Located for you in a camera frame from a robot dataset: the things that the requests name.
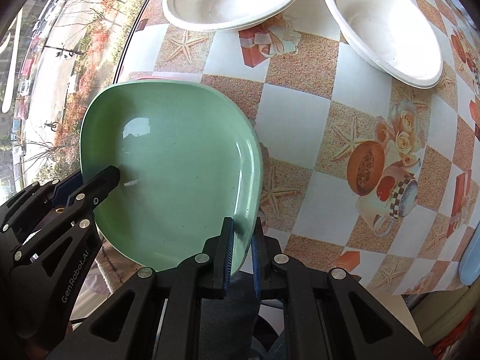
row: silver rivet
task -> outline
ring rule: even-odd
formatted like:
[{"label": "silver rivet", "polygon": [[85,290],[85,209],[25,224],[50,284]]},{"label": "silver rivet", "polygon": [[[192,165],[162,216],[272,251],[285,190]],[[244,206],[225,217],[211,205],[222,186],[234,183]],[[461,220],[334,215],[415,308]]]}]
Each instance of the silver rivet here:
[{"label": "silver rivet", "polygon": [[335,268],[332,270],[332,276],[334,279],[342,280],[346,278],[347,273],[342,268]]},{"label": "silver rivet", "polygon": [[200,253],[195,256],[195,261],[198,262],[198,264],[206,263],[210,259],[210,256],[205,253]]},{"label": "silver rivet", "polygon": [[273,257],[273,260],[277,264],[285,264],[289,262],[289,257],[286,254],[277,254],[275,257]]},{"label": "silver rivet", "polygon": [[80,221],[80,228],[84,229],[90,225],[90,221],[88,219],[82,219]]},{"label": "silver rivet", "polygon": [[149,278],[153,273],[153,269],[152,268],[149,268],[147,266],[144,266],[143,268],[140,268],[138,271],[137,271],[137,275],[139,278],[142,278],[142,279],[146,279],[146,278]]}]

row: checkered tablecloth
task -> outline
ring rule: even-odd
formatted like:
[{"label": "checkered tablecloth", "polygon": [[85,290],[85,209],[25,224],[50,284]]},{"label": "checkered tablecloth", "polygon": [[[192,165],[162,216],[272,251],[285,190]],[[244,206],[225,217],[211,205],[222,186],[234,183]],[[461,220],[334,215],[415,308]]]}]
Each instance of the checkered tablecloth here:
[{"label": "checkered tablecloth", "polygon": [[[162,0],[150,0],[119,81],[203,83],[243,110],[262,144],[267,234],[286,253],[321,270],[342,266],[374,292],[453,290],[480,220],[480,37],[450,0],[411,2],[442,50],[443,75],[431,90],[364,62],[324,0],[297,0],[260,26],[217,33],[174,27]],[[380,173],[390,167],[406,181],[392,173],[360,196],[349,159],[371,141],[385,152]],[[399,216],[408,183],[418,185],[414,207]],[[385,201],[392,211],[378,208]]]}]

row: green tray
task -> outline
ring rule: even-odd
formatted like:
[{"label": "green tray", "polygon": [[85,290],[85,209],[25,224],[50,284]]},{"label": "green tray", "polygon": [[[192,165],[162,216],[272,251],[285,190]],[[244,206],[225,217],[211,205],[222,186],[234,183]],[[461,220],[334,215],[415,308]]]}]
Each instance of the green tray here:
[{"label": "green tray", "polygon": [[249,249],[262,188],[262,155],[234,102],[201,84],[147,80],[97,95],[82,124],[84,180],[108,165],[117,188],[95,209],[98,227],[128,258],[177,266],[235,220],[232,272]]}]

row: pants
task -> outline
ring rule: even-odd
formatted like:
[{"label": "pants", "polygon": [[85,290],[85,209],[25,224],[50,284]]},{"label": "pants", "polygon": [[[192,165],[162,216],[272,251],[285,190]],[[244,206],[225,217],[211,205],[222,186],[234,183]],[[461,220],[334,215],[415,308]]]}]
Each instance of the pants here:
[{"label": "pants", "polygon": [[225,299],[203,299],[199,360],[286,360],[284,333],[268,353],[252,355],[252,334],[259,310],[254,278],[243,271],[232,275]]}]

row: road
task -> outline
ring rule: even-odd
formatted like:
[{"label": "road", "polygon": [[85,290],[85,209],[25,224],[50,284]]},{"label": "road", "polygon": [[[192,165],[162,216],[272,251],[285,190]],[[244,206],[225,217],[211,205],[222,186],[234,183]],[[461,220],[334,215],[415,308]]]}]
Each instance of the road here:
[{"label": "road", "polygon": [[[73,48],[83,38],[85,25],[93,16],[90,8],[99,8],[102,0],[68,0],[50,32],[46,45]],[[25,139],[33,142],[53,142],[54,132],[45,127],[45,122],[55,121],[62,111],[67,94],[67,84],[74,66],[75,57],[56,57],[58,50],[44,48],[40,56],[37,75],[30,97],[30,112],[25,123]],[[29,161],[43,152],[42,147],[27,144],[24,157],[25,185],[29,185],[44,161]]]}]

